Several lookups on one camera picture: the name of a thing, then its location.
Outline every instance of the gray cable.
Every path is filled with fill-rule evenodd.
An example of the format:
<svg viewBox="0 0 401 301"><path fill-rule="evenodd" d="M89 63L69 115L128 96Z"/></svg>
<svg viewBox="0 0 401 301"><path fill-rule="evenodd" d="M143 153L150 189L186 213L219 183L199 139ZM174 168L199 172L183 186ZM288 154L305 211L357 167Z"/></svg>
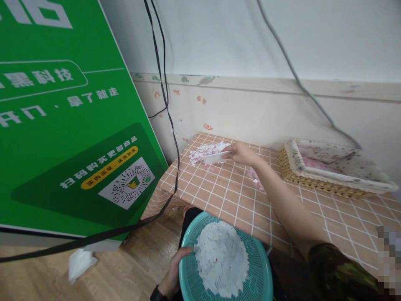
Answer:
<svg viewBox="0 0 401 301"><path fill-rule="evenodd" d="M323 109L323 107L320 105L320 103L317 101L317 99L313 96L312 93L310 93L308 91L308 89L306 89L304 87L304 85L302 84L301 80L299 79L297 73L295 72L295 69L292 65L291 60L288 57L288 54L284 48L283 43L280 40L279 35L277 34L276 30L274 29L273 25L269 22L266 13L263 9L262 4L260 3L260 0L256 0L258 2L258 6L260 9L260 12L262 13L262 17L264 22L266 23L267 27L270 29L270 31L272 32L274 38L276 39L278 45L280 46L281 51L283 52L283 55L285 57L285 60L287 61L288 67L291 69L292 75L294 76L298 86L302 89L302 91L304 91L312 100L313 102L317 105L317 107L319 108L319 110L324 114L324 116L327 118L327 120L330 122L331 126L333 129L335 129L337 132L339 132L340 134L344 135L345 137L347 137L349 140L351 140L357 148L362 149L361 145L353 138L351 137L349 134L347 134L346 132L340 130L334 123L334 121L331 119L331 117L327 114L327 112L325 111L325 109Z"/></svg>

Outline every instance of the checkered tablecloth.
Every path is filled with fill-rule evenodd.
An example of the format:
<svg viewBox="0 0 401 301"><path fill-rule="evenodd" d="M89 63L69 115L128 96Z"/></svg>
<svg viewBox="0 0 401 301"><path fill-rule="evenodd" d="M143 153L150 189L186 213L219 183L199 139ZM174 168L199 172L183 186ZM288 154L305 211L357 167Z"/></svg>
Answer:
<svg viewBox="0 0 401 301"><path fill-rule="evenodd" d="M234 143L235 140L198 133L180 154L178 191L169 208L193 204L219 219L249 233L292 257L301 257L270 206L267 195L255 188L249 167L227 160L205 170L203 163L192 166L190 151L203 144ZM281 177L277 151L246 143ZM177 163L160 179L142 219L157 214L174 191ZM304 186L286 183L310 209L333 244L377 275L377 225L398 227L401 204L391 194L352 201Z"/></svg>

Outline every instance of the black cable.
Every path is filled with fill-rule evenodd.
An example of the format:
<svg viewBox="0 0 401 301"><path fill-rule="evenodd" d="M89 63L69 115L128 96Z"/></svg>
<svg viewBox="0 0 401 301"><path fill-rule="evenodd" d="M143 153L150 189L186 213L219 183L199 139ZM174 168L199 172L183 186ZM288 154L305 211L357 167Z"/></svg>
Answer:
<svg viewBox="0 0 401 301"><path fill-rule="evenodd" d="M152 25L152 31L153 31L152 16L150 15L149 6L148 6L146 0L144 0L144 3L145 3L145 6L146 6L146 11L147 11L147 14L148 14L148 17L149 17L150 24ZM159 69L159 74L160 74L160 78L161 78L159 53L158 53L158 50L157 50L156 38L155 38L155 34L154 33L153 33L153 43L155 45L157 67ZM130 226L124 226L124 227L120 227L120 228L116 228L116 229L111 229L111 230L108 230L108 231L104 231L104 232L93 234L93 235L90 235L90 236L87 236L87 237L79 238L79 239L73 240L71 242L66 242L64 244L57 245L57 246L54 246L54 247L50 247L50 248L47 248L47 249L44 249L44 250L40 250L40 251L29 252L29 253L19 254L19 255L15 255L15 256L10 256L10 257L0 257L0 263L16 261L16 260L22 260L22 259L35 258L35 257L41 257L41 256L47 256L47 255L52 255L52 254L56 254L56 253L61 253L61 252L70 251L70 250L73 250L73 249L85 247L87 245L91 245L93 243L96 243L96 242L99 242L99 241L103 241L103 240L106 240L106 239L109 239L109 238L113 238L113 237L121 235L123 233L127 233L127 232L130 232L130 231L142 228L143 226L155 221L160 216L162 216L164 211L167 209L171 199L173 198L173 196L177 192L177 189L178 189L178 172L180 170L180 151L178 149L177 139L175 138L173 120L171 119L170 112L168 111L168 101L166 100L166 97L165 97L163 85L162 85L162 93L163 93L164 103L166 105L166 108L164 110L167 110L167 114L168 114L168 117L169 117L170 123L171 123L171 128L173 129L173 138L174 138L175 148L177 149L177 156L178 156L178 169L177 169L177 175L176 175L176 178L175 178L174 192L168 198L167 202L164 204L164 206L160 210L160 212L153 219L151 219L150 221L147 221L147 222L142 222L142 223L138 223L138 224L130 225Z"/></svg>
<svg viewBox="0 0 401 301"><path fill-rule="evenodd" d="M292 73L292 75L294 76L295 81L297 82L298 86L301 88L301 90L302 90L303 92L306 93L306 95L308 95L308 96L312 99L312 101L316 104L316 106L318 107L318 109L323 113L323 115L324 115L324 116L326 117L326 119L329 121L329 123L331 124L331 127L332 127L333 129L335 129L335 130L336 130L337 132L339 132L341 135L343 135L343 136L347 137L349 140L351 140L351 141L355 144L355 146L356 146L357 148L362 149L362 146L359 144L359 142L358 142L354 137L352 137L350 134L344 132L343 130L341 130L341 129L339 129L339 128L337 127L337 125L334 123L333 119L331 119L331 117L329 116L329 114L325 111L325 109L324 109L324 108L321 106L321 104L317 101L317 99L315 98L315 96L314 96L311 92L309 92L309 90L308 90L307 88L305 88L305 86L302 84L301 80L299 79L299 77L298 77L298 75L297 75L297 73L296 73L296 71L295 71L294 66L292 65L291 60L289 59L288 53L287 53L287 51L285 50L283 43L281 42L281 39L280 39L278 33L276 32L276 30L274 29L273 25L270 23L269 19L267 18L267 15L266 15L266 13L265 13L265 11L264 11L264 9L263 9L263 6L262 6L262 4L260 3L260 0L256 0L256 2L258 3L259 10L260 10L260 12L261 12L261 14L262 14L262 17L263 17L263 21L265 22L265 24L266 24L267 27L269 28L270 32L272 33L272 35L273 35L274 38L276 39L276 42L277 42L277 44L279 45L279 47L280 47L280 49L281 49L281 52L283 53L284 58L285 58L285 60L287 61L288 67L289 67L289 69L291 70L291 73Z"/></svg>
<svg viewBox="0 0 401 301"><path fill-rule="evenodd" d="M157 22L159 23L160 33L162 34L162 38L163 38L164 82L166 83L166 92L167 92L167 104L166 104L166 107L165 107L163 110L157 112L156 114L154 114L154 115L152 115L152 116L148 116L148 118L153 118L153 117L156 117L156 116L159 115L161 112L163 112L164 110L167 109L167 107L168 107L168 105L169 105L169 99L168 99L168 85L167 85L167 76L166 76L166 41L164 40L164 33L163 33L163 30L162 30L162 25L161 25L161 23L160 23L159 15L158 15L158 13L157 13L155 4L153 3L153 0L150 0L150 1L151 1L151 3L152 3L153 10L155 11L156 18L157 18ZM148 5L147 5L147 2L146 2L146 4L145 4L145 6L146 6L147 14L148 14L148 16L149 16L149 20L151 21L150 24L151 24L151 26L152 26L153 42L155 43L155 47L156 47L156 55L157 55L157 57L159 57L159 54L157 53L157 45L156 45L155 32L154 32L154 30L153 30L152 17L150 16L150 11L149 11L149 7L148 7ZM162 91L164 91L164 90L163 90L163 80L162 80L162 75L161 75L161 72L160 72L160 68L159 68L159 76L160 76L160 85L162 86Z"/></svg>

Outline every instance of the hand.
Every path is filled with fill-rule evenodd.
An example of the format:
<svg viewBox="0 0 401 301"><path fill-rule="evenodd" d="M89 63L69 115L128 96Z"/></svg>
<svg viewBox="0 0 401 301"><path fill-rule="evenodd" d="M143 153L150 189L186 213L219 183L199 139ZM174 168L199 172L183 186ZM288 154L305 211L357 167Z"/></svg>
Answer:
<svg viewBox="0 0 401 301"><path fill-rule="evenodd" d="M178 265L180 260L191 252L191 247L179 248L177 253L170 260L170 268L158 287L159 292L169 300L180 289L180 280L178 278Z"/></svg>
<svg viewBox="0 0 401 301"><path fill-rule="evenodd" d="M232 153L224 155L223 158L232 159L239 164L253 166L259 160L259 156L242 142L231 144L222 150L222 152L224 151L232 151Z"/></svg>

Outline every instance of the colander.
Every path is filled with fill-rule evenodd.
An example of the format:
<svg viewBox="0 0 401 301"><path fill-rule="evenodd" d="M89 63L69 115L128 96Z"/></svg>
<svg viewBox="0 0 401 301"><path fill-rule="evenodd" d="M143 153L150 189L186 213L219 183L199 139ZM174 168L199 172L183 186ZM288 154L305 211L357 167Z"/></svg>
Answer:
<svg viewBox="0 0 401 301"><path fill-rule="evenodd" d="M217 217L207 212L200 213L189 225L181 246L193 247L198 243L197 238L203 228L209 223L219 221ZM262 243L237 228L235 230L244 242L249 260L249 271L243 290L237 297L232 298L222 298L209 289L205 290L202 278L199 276L195 253L191 253L185 256L179 265L180 286L185 301L273 300L272 271Z"/></svg>

